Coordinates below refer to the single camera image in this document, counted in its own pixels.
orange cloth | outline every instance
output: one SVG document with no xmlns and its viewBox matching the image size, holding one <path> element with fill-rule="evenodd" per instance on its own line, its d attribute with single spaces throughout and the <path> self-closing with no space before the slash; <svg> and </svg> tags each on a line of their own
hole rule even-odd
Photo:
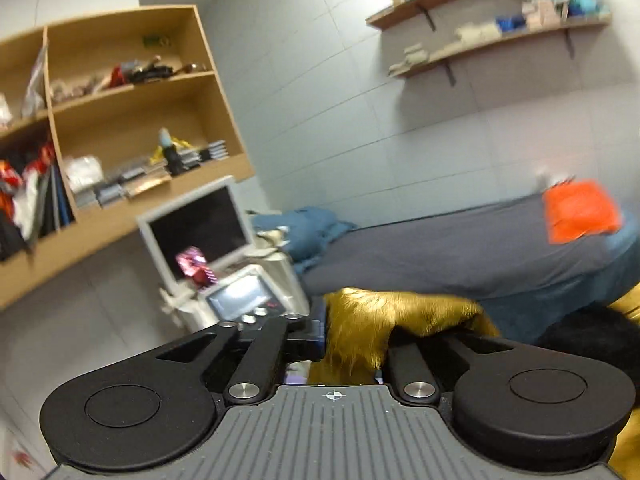
<svg viewBox="0 0 640 480">
<path fill-rule="evenodd" d="M 622 227 L 620 209 L 594 180 L 558 184 L 547 189 L 542 199 L 552 244 L 566 244 L 584 235 L 615 232 Z"/>
</svg>

white monitor frame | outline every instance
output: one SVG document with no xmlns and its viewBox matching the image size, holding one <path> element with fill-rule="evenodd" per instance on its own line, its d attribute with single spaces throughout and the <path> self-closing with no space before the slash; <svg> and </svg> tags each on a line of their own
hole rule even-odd
<svg viewBox="0 0 640 480">
<path fill-rule="evenodd" d="M 174 296 L 178 296 L 181 291 L 184 291 L 184 287 L 182 284 L 186 280 L 176 280 L 174 274 L 171 272 L 164 255 L 160 249 L 160 245 L 158 244 L 158 240 L 151 229 L 151 223 L 167 214 L 180 209 L 182 206 L 185 206 L 188 203 L 194 202 L 195 200 L 202 198 L 208 194 L 211 194 L 219 189 L 226 187 L 228 189 L 229 196 L 231 197 L 231 202 L 234 206 L 234 210 L 236 212 L 236 217 L 238 218 L 239 224 L 242 228 L 242 232 L 244 233 L 244 238 L 247 240 L 247 243 L 237 248 L 236 250 L 222 256 L 221 258 L 213 261 L 207 262 L 207 267 L 209 267 L 214 272 L 224 270 L 227 267 L 237 264 L 246 258 L 246 254 L 248 251 L 254 248 L 254 231 L 251 227 L 251 222 L 247 218 L 247 215 L 244 214 L 242 209 L 238 206 L 238 201 L 236 200 L 236 180 L 231 175 L 227 175 L 226 177 L 220 178 L 219 180 L 215 180 L 213 182 L 209 182 L 204 186 L 201 186 L 197 189 L 194 189 L 184 195 L 180 195 L 178 198 L 174 200 L 170 200 L 159 206 L 152 211 L 147 211 L 146 213 L 137 217 L 138 227 L 140 229 L 140 234 L 142 235 L 142 239 L 145 241 L 146 248 L 149 250 L 151 254 L 151 258 L 156 265 L 156 269 L 160 273 L 162 280 L 164 281 L 164 286 L 167 291 L 173 294 Z"/>
</svg>

silver bolt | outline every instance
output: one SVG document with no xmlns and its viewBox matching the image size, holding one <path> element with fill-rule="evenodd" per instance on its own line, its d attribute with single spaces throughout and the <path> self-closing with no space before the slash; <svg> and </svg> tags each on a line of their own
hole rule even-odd
<svg viewBox="0 0 640 480">
<path fill-rule="evenodd" d="M 408 396 L 415 397 L 416 399 L 426 399 L 436 392 L 436 388 L 433 384 L 429 383 L 409 383 L 404 387 L 404 392 Z"/>
<path fill-rule="evenodd" d="M 251 399 L 260 393 L 260 388 L 251 383 L 238 383 L 229 388 L 229 395 L 236 399 Z"/>
</svg>

teal object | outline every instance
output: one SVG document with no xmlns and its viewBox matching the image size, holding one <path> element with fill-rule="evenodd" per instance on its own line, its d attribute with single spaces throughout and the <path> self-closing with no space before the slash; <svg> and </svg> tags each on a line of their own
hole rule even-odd
<svg viewBox="0 0 640 480">
<path fill-rule="evenodd" d="M 598 10 L 597 0 L 571 0 L 571 3 L 580 7 L 585 14 L 593 14 Z"/>
</svg>

gold fabric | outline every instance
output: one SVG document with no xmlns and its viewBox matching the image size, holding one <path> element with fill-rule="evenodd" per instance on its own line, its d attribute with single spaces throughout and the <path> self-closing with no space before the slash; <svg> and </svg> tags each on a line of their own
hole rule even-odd
<svg viewBox="0 0 640 480">
<path fill-rule="evenodd" d="M 310 384 L 373 384 L 396 326 L 424 337 L 464 323 L 498 335 L 480 305 L 455 296 L 343 288 L 324 298 L 328 344 L 324 359 L 311 365 Z"/>
<path fill-rule="evenodd" d="M 640 283 L 609 306 L 640 324 Z M 609 465 L 626 480 L 640 480 L 640 408 L 633 410 L 618 435 Z"/>
</svg>

